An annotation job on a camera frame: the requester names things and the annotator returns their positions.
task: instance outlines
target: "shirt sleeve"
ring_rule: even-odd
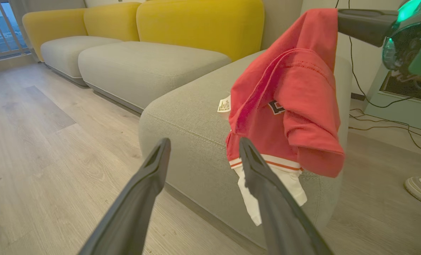
[[[284,132],[298,163],[315,174],[336,177],[345,155],[338,140],[335,81],[331,71],[315,62],[285,67],[275,99],[285,108]]]

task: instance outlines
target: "yellow cushion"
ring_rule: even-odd
[[[23,16],[23,26],[40,61],[40,46],[54,39],[87,35],[83,14],[85,8],[30,12]]]
[[[136,14],[140,40],[223,53],[235,61],[261,48],[261,0],[155,0]]]
[[[87,9],[84,13],[87,33],[122,41],[139,41],[136,10],[140,5],[141,3],[129,2]]]

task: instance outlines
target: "wall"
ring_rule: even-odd
[[[110,5],[110,4],[120,3],[119,0],[84,0],[84,1],[86,2],[86,6],[88,8],[94,7],[94,6],[99,6],[99,5]],[[142,2],[144,2],[144,0],[121,0],[121,2],[123,2],[123,3],[126,3],[126,2],[142,3]]]
[[[21,0],[26,12],[84,8],[84,0]]]
[[[267,49],[300,16],[302,0],[263,0],[265,10],[262,49]]]
[[[397,10],[403,0],[352,0],[351,9]],[[334,8],[336,0],[303,0],[302,13],[311,8]],[[338,8],[348,8],[348,0],[340,0]],[[363,92],[368,93],[374,77],[382,64],[382,49],[357,39],[353,43],[353,67]],[[351,43],[348,36],[338,35],[338,56],[351,60]],[[362,94],[355,79],[352,79],[352,92]]]

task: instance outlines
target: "black cable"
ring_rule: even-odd
[[[413,139],[413,136],[411,135],[412,133],[413,134],[416,134],[416,135],[419,135],[419,136],[421,136],[421,134],[418,134],[417,132],[413,132],[413,131],[411,131],[410,130],[410,125],[409,124],[407,124],[407,123],[404,123],[404,122],[400,122],[400,121],[392,121],[392,120],[384,120],[384,119],[382,119],[382,120],[377,120],[377,121],[375,121],[375,120],[371,120],[371,119],[359,119],[360,117],[362,117],[362,116],[366,116],[367,114],[365,114],[364,112],[363,112],[363,110],[361,110],[361,109],[352,109],[351,111],[353,111],[353,110],[359,110],[359,111],[361,111],[361,113],[362,113],[362,115],[360,115],[360,116],[353,116],[353,115],[351,115],[351,114],[349,114],[349,116],[351,117],[351,118],[354,118],[354,119],[356,119],[356,120],[359,120],[359,121],[371,121],[371,122],[381,122],[381,121],[387,121],[387,122],[393,122],[393,123],[397,123],[397,124],[401,124],[401,125],[404,125],[404,126],[407,126],[407,128],[405,128],[405,127],[401,127],[401,126],[371,126],[369,129],[357,129],[357,128],[355,128],[355,127],[349,127],[349,129],[356,129],[356,130],[362,130],[362,131],[367,131],[367,130],[370,130],[370,129],[381,129],[381,128],[397,128],[397,129],[405,129],[405,130],[407,130],[408,131],[408,134],[410,135],[410,138],[411,138],[411,140],[412,140],[412,142],[418,147],[418,148],[420,148],[421,149],[421,146],[419,146],[417,143],[416,143],[416,141],[415,141],[415,139]]]
[[[349,8],[349,9],[351,8],[351,0],[348,0],[348,8]],[[366,99],[366,101],[367,101],[370,105],[375,106],[375,107],[378,107],[378,108],[387,108],[388,106],[390,106],[390,105],[392,105],[392,104],[394,104],[394,103],[401,102],[401,101],[405,101],[405,100],[409,100],[409,99],[412,99],[412,98],[413,98],[413,97],[407,97],[407,98],[403,98],[403,99],[401,99],[401,100],[396,100],[396,101],[393,101],[393,102],[391,102],[391,103],[387,104],[386,106],[379,106],[379,105],[376,105],[376,104],[374,104],[374,103],[371,103],[371,101],[370,101],[370,100],[368,99],[368,97],[366,96],[366,93],[365,93],[365,92],[363,92],[363,90],[361,89],[360,83],[358,82],[357,76],[355,75],[355,71],[354,71],[354,69],[353,69],[353,54],[352,54],[352,38],[351,38],[351,36],[349,36],[349,41],[351,42],[351,62],[352,62],[352,74],[353,74],[353,77],[355,78],[355,81],[357,82],[357,86],[358,86],[358,88],[359,88],[359,89],[360,89],[360,91],[363,93],[364,98]]]

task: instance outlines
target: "laminate floor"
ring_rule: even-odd
[[[0,254],[76,254],[142,163],[138,121],[40,64],[0,73]],[[421,155],[353,133],[347,154],[335,253],[421,254]],[[265,254],[211,223],[163,191],[144,254]]]

